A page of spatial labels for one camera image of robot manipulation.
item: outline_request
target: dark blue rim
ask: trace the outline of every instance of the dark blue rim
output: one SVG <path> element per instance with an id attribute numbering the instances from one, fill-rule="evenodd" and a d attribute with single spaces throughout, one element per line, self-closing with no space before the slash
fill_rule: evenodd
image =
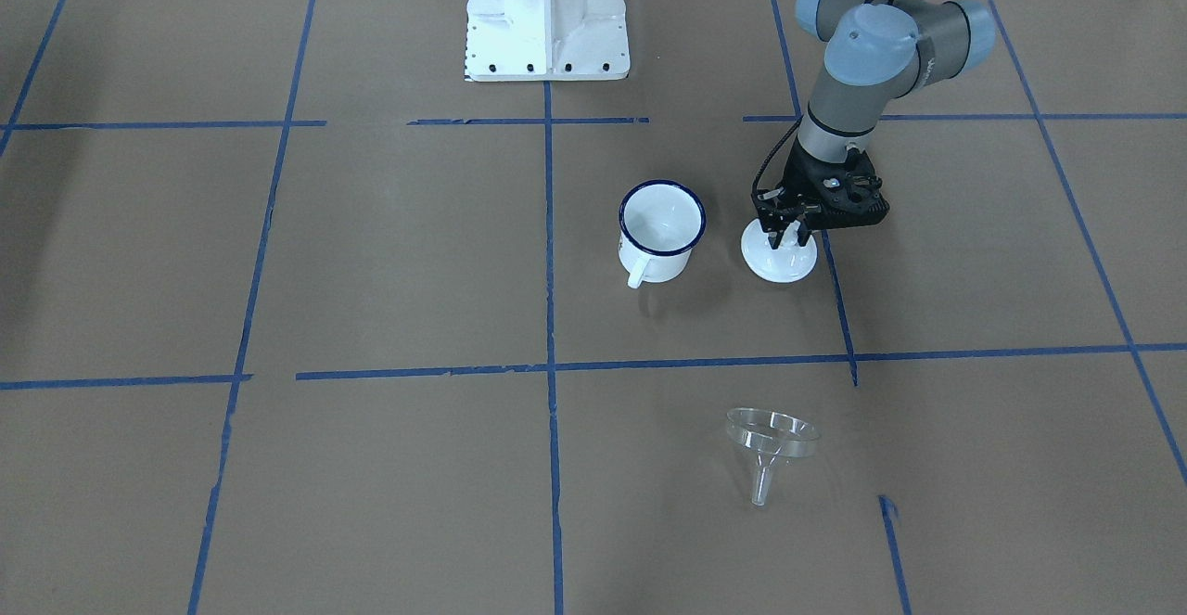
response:
<path id="1" fill-rule="evenodd" d="M 647 189 L 648 186 L 674 186 L 681 189 L 681 191 L 686 192 L 687 196 L 692 198 L 692 202 L 696 202 L 697 210 L 700 210 L 700 230 L 697 232 L 696 237 L 693 237 L 691 242 L 687 242 L 684 247 L 679 247 L 674 252 L 656 252 L 655 248 L 645 247 L 641 243 L 639 243 L 639 240 L 631 237 L 630 232 L 627 232 L 627 221 L 624 218 L 627 211 L 627 202 L 630 201 L 631 196 L 634 196 L 636 192 L 640 192 L 642 191 L 642 189 Z M 652 254 L 653 256 L 678 256 L 683 254 L 683 252 L 687 252 L 688 248 L 696 247 L 697 242 L 699 242 L 700 240 L 700 235 L 705 234 L 705 205 L 700 204 L 700 198 L 697 197 L 697 194 L 690 191 L 687 186 L 678 184 L 674 180 L 671 179 L 643 180 L 643 183 L 641 183 L 639 186 L 631 189 L 630 192 L 627 194 L 627 197 L 623 197 L 622 204 L 618 205 L 618 230 L 622 232 L 623 235 L 627 235 L 627 240 L 630 240 L 630 243 L 634 243 L 634 247 L 639 248 L 639 251 L 641 252 L 646 252 L 648 254 Z"/>

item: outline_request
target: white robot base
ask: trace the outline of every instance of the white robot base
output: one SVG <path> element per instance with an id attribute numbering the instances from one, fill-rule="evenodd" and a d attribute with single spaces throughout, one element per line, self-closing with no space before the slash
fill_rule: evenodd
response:
<path id="1" fill-rule="evenodd" d="M 795 242 L 795 232 L 788 232 L 779 248 L 770 247 L 770 240 L 758 218 L 742 230 L 742 258 L 750 270 L 767 281 L 791 284 L 808 275 L 815 267 L 815 237 L 808 237 L 808 243 L 800 247 Z"/>
<path id="2" fill-rule="evenodd" d="M 470 82 L 623 78 L 630 72 L 624 0 L 469 0 Z"/>

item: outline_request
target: floor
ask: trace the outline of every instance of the floor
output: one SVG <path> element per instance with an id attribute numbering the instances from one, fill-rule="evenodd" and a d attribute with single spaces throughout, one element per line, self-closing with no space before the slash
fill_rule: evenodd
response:
<path id="1" fill-rule="evenodd" d="M 552 85 L 464 0 L 0 0 L 0 613 L 1187 611 L 1187 0 L 979 1 L 776 286 L 794 0 Z M 709 230 L 631 291 L 658 176 Z M 823 433 L 761 509 L 736 406 Z"/>

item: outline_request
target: blue tape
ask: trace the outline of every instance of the blue tape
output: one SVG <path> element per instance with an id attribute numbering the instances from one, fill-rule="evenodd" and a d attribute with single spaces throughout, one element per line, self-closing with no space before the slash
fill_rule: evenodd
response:
<path id="1" fill-rule="evenodd" d="M 277 163 L 272 167 L 272 184 L 268 188 L 268 202 L 264 213 L 264 226 L 260 229 L 260 246 L 255 254 L 255 270 L 252 273 L 252 286 L 247 297 L 247 310 L 243 315 L 243 331 L 240 337 L 239 354 L 235 357 L 235 374 L 243 373 L 247 361 L 247 345 L 252 336 L 252 321 L 255 316 L 255 302 L 260 293 L 260 278 L 264 275 L 264 260 L 267 255 L 268 235 L 272 230 L 272 213 L 277 205 L 277 189 L 280 185 L 280 172 L 284 170 L 285 153 L 288 146 L 288 132 L 292 129 L 293 110 L 297 108 L 297 90 L 300 85 L 301 66 L 305 63 L 305 49 L 309 45 L 309 32 L 313 25 L 313 7 L 317 0 L 309 0 L 305 6 L 305 24 L 301 26 L 300 42 L 297 45 L 297 62 L 293 64 L 292 84 L 288 87 L 288 104 L 285 107 L 285 121 L 280 128 L 280 145 L 277 148 Z M 202 598 L 202 582 L 205 577 L 207 560 L 210 554 L 210 539 L 214 534 L 215 518 L 218 513 L 218 496 L 222 492 L 223 474 L 227 468 L 227 455 L 230 449 L 231 417 L 235 416 L 235 407 L 239 404 L 240 380 L 236 379 L 227 395 L 227 413 L 223 417 L 222 442 L 218 450 L 218 477 L 210 489 L 210 499 L 207 502 L 207 519 L 202 528 L 202 544 L 198 547 L 198 560 L 193 569 L 193 584 L 190 588 L 190 602 L 186 609 L 188 615 L 197 615 L 198 602 Z"/>
<path id="2" fill-rule="evenodd" d="M 1167 440 L 1170 455 L 1175 459 L 1175 464 L 1179 468 L 1179 475 L 1182 478 L 1183 484 L 1187 484 L 1187 463 L 1183 462 L 1182 450 L 1180 450 L 1179 442 L 1175 438 L 1174 432 L 1170 430 L 1169 421 L 1166 419 L 1166 413 L 1162 411 L 1162 402 L 1159 401 L 1159 395 L 1154 389 L 1154 383 L 1150 382 L 1149 375 L 1145 373 L 1145 364 L 1142 362 L 1142 355 L 1140 349 L 1137 349 L 1137 345 L 1134 343 L 1134 335 L 1129 330 L 1129 324 L 1125 322 L 1124 313 L 1122 313 L 1121 303 L 1117 300 L 1113 286 L 1109 280 L 1109 275 L 1105 273 L 1100 254 L 1097 252 L 1097 247 L 1092 242 L 1092 235 L 1088 232 L 1087 223 L 1084 221 L 1084 214 L 1080 213 L 1080 204 L 1075 201 L 1075 194 L 1072 192 L 1072 183 L 1069 183 L 1067 175 L 1064 172 L 1064 163 L 1059 159 L 1059 154 L 1055 151 L 1055 142 L 1052 141 L 1050 132 L 1047 129 L 1045 116 L 1039 110 L 1039 102 L 1035 100 L 1034 90 L 1032 90 L 1030 82 L 1027 80 L 1027 75 L 1022 70 L 1022 62 L 1018 61 L 1018 53 L 1014 49 L 1010 37 L 1005 33 L 1005 24 L 1002 23 L 1002 15 L 997 11 L 997 4 L 994 2 L 994 0 L 985 1 L 989 2 L 989 9 L 994 12 L 994 19 L 997 20 L 998 32 L 1002 34 L 1005 49 L 1008 49 L 1010 53 L 1010 61 L 1014 62 L 1014 69 L 1017 70 L 1018 78 L 1022 82 L 1022 90 L 1026 91 L 1027 100 L 1030 102 L 1030 109 L 1035 113 L 1035 121 L 1037 121 L 1039 131 L 1042 133 L 1043 142 L 1047 145 L 1047 153 L 1050 154 L 1052 163 L 1055 164 L 1055 172 L 1059 175 L 1059 183 L 1064 186 L 1064 194 L 1067 197 L 1068 205 L 1072 208 L 1072 214 L 1075 217 L 1075 224 L 1079 227 L 1080 235 L 1084 237 L 1084 243 L 1087 246 L 1088 254 L 1092 256 L 1092 264 L 1097 268 L 1097 275 L 1100 278 L 1100 284 L 1104 286 L 1105 294 L 1109 297 L 1109 303 L 1117 318 L 1117 324 L 1121 328 L 1122 336 L 1125 338 L 1125 344 L 1128 345 L 1128 349 L 1134 359 L 1134 366 L 1136 366 L 1137 372 L 1141 375 L 1142 383 L 1145 387 L 1145 394 L 1150 399 L 1150 405 L 1154 407 L 1159 426 L 1162 429 L 1162 436 Z"/>
<path id="3" fill-rule="evenodd" d="M 1157 121 L 1180 120 L 1187 113 L 1045 113 L 1042 116 L 1053 121 Z"/>
<path id="4" fill-rule="evenodd" d="M 902 558 L 899 557 L 899 539 L 895 538 L 894 533 L 894 520 L 899 519 L 899 508 L 886 495 L 878 495 L 878 506 L 882 508 L 882 527 L 887 533 L 887 546 L 890 549 L 890 562 L 894 564 L 894 579 L 899 585 L 899 602 L 902 603 L 902 615 L 910 615 L 910 596 L 907 594 L 907 578 L 902 572 Z"/>
<path id="5" fill-rule="evenodd" d="M 906 360 L 966 360 L 988 357 L 1034 357 L 1045 354 L 1119 354 L 1129 353 L 1128 345 L 1039 345 L 1030 349 L 973 349 L 915 353 L 856 354 L 861 362 L 897 362 Z"/>
<path id="6" fill-rule="evenodd" d="M 53 28 L 58 26 L 58 19 L 65 6 L 66 0 L 58 0 L 53 7 L 53 14 L 50 15 L 50 24 L 45 27 L 45 34 L 42 36 L 42 44 L 37 45 L 37 53 L 33 53 L 33 63 L 28 66 L 28 74 L 25 74 L 25 83 L 21 83 L 20 95 L 17 95 L 17 104 L 12 108 L 12 116 L 8 116 L 8 128 L 5 128 L 4 137 L 0 137 L 0 156 L 4 156 L 4 151 L 8 148 L 8 141 L 12 139 L 13 132 L 12 126 L 17 125 L 20 110 L 25 108 L 25 100 L 28 99 L 30 88 L 33 88 L 33 78 L 37 77 L 37 69 L 42 65 L 42 58 L 45 57 L 45 49 L 50 45 L 50 37 L 53 36 Z"/>
<path id="7" fill-rule="evenodd" d="M 407 125 L 633 125 L 650 123 L 648 116 L 586 118 L 418 118 Z"/>
<path id="8" fill-rule="evenodd" d="M 556 302 L 554 302 L 554 256 L 556 230 L 553 213 L 552 185 L 552 83 L 544 83 L 544 196 L 546 234 L 545 245 L 545 289 L 547 297 L 547 372 L 548 372 L 548 462 L 552 478 L 552 602 L 556 615 L 565 611 L 565 569 L 561 556 L 560 530 L 560 433 L 557 420 L 557 341 L 556 341 Z"/>
<path id="9" fill-rule="evenodd" d="M 792 110 L 800 116 L 800 95 L 795 87 L 795 74 L 792 70 L 792 53 L 787 50 L 787 34 L 783 32 L 783 14 L 779 11 L 779 0 L 770 0 L 770 11 L 775 14 L 775 31 L 779 32 L 779 49 L 783 53 L 783 70 L 787 72 L 787 87 L 792 91 Z"/>
<path id="10" fill-rule="evenodd" d="M 688 360 L 620 360 L 602 362 L 559 362 L 557 372 L 598 372 L 614 369 L 683 369 L 697 367 L 755 367 L 763 364 L 817 364 L 849 362 L 848 354 L 788 354 L 768 357 L 716 357 Z"/>
<path id="11" fill-rule="evenodd" d="M 1187 344 L 1143 344 L 1149 351 L 1183 351 Z M 1065 354 L 1124 354 L 1125 344 L 1116 345 L 1036 345 L 1023 349 L 970 349 L 946 351 L 853 353 L 853 354 L 788 354 L 762 357 L 709 357 L 686 360 L 616 360 L 592 362 L 553 362 L 557 372 L 607 372 L 617 369 L 685 369 L 702 367 L 760 367 L 779 364 L 819 364 L 819 362 L 897 362 L 913 360 L 972 360 L 997 357 L 1065 356 Z M 332 381 L 343 379 L 404 379 L 417 375 L 482 375 L 531 374 L 550 369 L 547 362 L 537 364 L 497 364 L 480 367 L 421 367 L 408 369 L 358 369 L 338 372 L 303 372 L 298 381 Z"/>
<path id="12" fill-rule="evenodd" d="M 491 364 L 478 367 L 418 367 L 412 369 L 357 369 L 344 372 L 300 372 L 298 381 L 342 381 L 347 379 L 415 379 L 420 375 L 529 374 L 545 372 L 546 364 Z"/>
<path id="13" fill-rule="evenodd" d="M 1060 121 L 1162 121 L 1182 120 L 1187 113 L 1045 113 L 1045 120 Z M 745 123 L 791 123 L 794 115 L 745 115 Z M 1033 121 L 1034 113 L 918 113 L 918 115 L 882 115 L 880 121 Z"/>
<path id="14" fill-rule="evenodd" d="M 18 123 L 12 129 L 191 129 L 283 128 L 285 121 L 116 121 L 116 123 Z M 326 120 L 290 121 L 293 128 L 320 128 Z"/>
<path id="15" fill-rule="evenodd" d="M 55 379 L 46 381 L 0 381 L 0 391 L 53 391 L 63 388 L 129 388 L 140 386 L 188 386 L 188 383 L 230 383 L 249 381 L 250 374 L 135 375 L 131 379 Z"/>
<path id="16" fill-rule="evenodd" d="M 845 297 L 840 293 L 840 278 L 837 275 L 837 264 L 832 259 L 832 245 L 829 242 L 829 232 L 820 232 L 820 240 L 824 242 L 824 256 L 829 262 L 829 273 L 832 275 L 832 293 L 837 298 L 837 318 L 840 321 L 840 336 L 845 340 L 845 354 L 849 357 L 849 375 L 852 375 L 853 387 L 857 387 L 857 359 L 853 356 L 853 338 L 849 332 L 849 316 L 845 313 Z"/>
<path id="17" fill-rule="evenodd" d="M 1187 351 L 1187 342 L 1172 343 L 1172 344 L 1134 344 L 1140 351 Z"/>

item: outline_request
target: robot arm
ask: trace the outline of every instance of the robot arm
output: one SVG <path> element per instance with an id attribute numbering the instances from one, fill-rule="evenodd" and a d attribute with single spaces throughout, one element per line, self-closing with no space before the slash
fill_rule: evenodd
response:
<path id="1" fill-rule="evenodd" d="M 792 224 L 804 247 L 814 230 L 881 222 L 890 205 L 865 145 L 887 103 L 971 70 L 997 36 L 976 1 L 796 0 L 795 18 L 827 47 L 782 180 L 774 189 L 755 180 L 751 197 L 774 251 Z"/>

